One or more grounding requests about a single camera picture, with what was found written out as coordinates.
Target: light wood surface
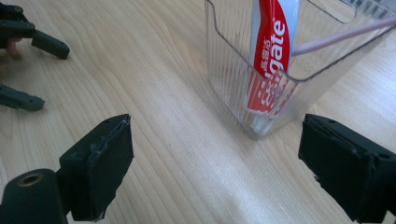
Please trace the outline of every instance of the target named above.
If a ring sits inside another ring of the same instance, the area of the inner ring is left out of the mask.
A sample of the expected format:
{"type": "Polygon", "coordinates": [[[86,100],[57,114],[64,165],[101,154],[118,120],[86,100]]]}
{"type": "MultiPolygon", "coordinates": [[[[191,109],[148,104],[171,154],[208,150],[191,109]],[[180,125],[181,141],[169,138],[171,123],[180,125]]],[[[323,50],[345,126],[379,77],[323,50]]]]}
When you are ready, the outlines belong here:
{"type": "MultiPolygon", "coordinates": [[[[29,170],[59,169],[99,122],[129,113],[135,158],[100,223],[351,223],[297,158],[300,120],[254,141],[212,91],[204,0],[3,3],[71,53],[57,60],[30,40],[18,60],[0,52],[1,83],[46,100],[35,113],[0,106],[1,193],[29,170]]],[[[396,152],[395,64],[393,34],[309,112],[396,152]]]]}

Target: toothpaste tube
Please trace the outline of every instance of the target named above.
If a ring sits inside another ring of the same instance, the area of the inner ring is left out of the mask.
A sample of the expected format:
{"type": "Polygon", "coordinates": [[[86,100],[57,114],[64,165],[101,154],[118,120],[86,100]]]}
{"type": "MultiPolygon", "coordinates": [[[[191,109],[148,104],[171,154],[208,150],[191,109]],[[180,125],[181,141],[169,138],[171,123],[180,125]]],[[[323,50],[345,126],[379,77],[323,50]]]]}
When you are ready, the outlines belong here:
{"type": "MultiPolygon", "coordinates": [[[[270,113],[277,100],[276,89],[288,72],[297,29],[299,0],[253,0],[249,62],[263,79],[251,75],[245,104],[258,114],[270,113]]],[[[289,100],[285,97],[279,109],[289,100]]]]}

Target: wooden table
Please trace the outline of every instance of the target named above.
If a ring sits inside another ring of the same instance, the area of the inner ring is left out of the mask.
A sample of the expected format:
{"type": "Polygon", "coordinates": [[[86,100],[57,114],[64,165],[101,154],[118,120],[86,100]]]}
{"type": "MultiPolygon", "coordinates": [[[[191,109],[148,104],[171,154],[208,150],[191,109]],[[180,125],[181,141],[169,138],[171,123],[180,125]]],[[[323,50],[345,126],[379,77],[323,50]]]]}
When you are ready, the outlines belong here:
{"type": "MultiPolygon", "coordinates": [[[[99,122],[129,113],[135,159],[100,223],[350,223],[297,158],[300,120],[254,141],[212,91],[204,0],[3,3],[23,7],[71,53],[57,60],[30,40],[18,60],[1,52],[1,82],[46,104],[35,113],[0,106],[0,192],[29,170],[59,169],[99,122]]],[[[394,64],[396,34],[309,112],[396,152],[394,64]]]]}

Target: clear plastic basket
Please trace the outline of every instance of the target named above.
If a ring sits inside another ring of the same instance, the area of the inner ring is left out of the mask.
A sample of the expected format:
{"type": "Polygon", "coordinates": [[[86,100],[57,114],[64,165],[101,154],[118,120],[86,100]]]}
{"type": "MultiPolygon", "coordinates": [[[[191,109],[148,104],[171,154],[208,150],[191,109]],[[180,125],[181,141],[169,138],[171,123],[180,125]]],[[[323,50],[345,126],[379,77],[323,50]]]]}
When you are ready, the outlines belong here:
{"type": "MultiPolygon", "coordinates": [[[[255,139],[298,118],[393,28],[384,28],[350,38],[325,49],[292,59],[290,72],[278,71],[278,85],[269,88],[275,103],[268,113],[247,109],[247,97],[256,89],[249,82],[262,76],[248,62],[252,0],[205,0],[207,70],[209,81],[234,113],[247,133],[255,139]]],[[[353,9],[351,21],[340,21],[314,1],[302,0],[295,46],[341,31],[395,16],[395,4],[379,0],[345,0],[353,9]]]]}

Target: colgate toothpaste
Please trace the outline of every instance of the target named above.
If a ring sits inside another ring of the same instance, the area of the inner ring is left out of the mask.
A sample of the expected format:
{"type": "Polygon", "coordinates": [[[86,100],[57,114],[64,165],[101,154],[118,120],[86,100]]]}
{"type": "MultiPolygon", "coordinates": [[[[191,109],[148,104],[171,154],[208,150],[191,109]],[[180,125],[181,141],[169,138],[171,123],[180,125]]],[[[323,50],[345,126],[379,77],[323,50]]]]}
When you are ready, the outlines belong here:
{"type": "Polygon", "coordinates": [[[249,62],[263,79],[253,75],[249,79],[253,88],[247,93],[246,104],[250,111],[269,113],[276,103],[276,88],[282,78],[277,71],[289,70],[298,9],[299,0],[253,0],[249,62]]]}

